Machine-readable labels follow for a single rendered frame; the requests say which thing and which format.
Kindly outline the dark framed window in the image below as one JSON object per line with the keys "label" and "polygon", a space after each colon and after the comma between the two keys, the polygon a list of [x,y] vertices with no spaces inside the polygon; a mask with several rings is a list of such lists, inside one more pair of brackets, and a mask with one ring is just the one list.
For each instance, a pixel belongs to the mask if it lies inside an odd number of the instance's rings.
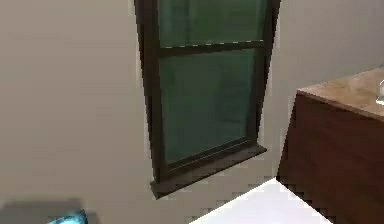
{"label": "dark framed window", "polygon": [[264,153],[280,2],[134,0],[156,198]]}

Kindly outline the brown wooden cabinet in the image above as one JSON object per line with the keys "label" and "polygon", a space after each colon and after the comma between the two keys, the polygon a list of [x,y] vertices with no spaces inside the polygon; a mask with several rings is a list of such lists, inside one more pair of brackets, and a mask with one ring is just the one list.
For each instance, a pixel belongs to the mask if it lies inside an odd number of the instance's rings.
{"label": "brown wooden cabinet", "polygon": [[277,180],[333,224],[384,224],[384,68],[297,90]]}

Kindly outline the teal blue object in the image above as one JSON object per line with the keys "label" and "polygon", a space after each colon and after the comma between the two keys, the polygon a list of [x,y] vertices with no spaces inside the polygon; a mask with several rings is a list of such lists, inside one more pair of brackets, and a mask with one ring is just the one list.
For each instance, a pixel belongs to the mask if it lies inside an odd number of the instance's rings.
{"label": "teal blue object", "polygon": [[54,218],[46,224],[88,224],[88,218],[84,210],[76,210]]}

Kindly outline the clear glass object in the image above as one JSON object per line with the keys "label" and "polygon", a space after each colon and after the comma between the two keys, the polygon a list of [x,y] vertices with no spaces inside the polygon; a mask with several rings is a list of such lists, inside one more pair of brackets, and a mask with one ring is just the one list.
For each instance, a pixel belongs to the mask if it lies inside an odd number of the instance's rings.
{"label": "clear glass object", "polygon": [[379,93],[375,102],[384,106],[384,80],[382,80],[379,84]]}

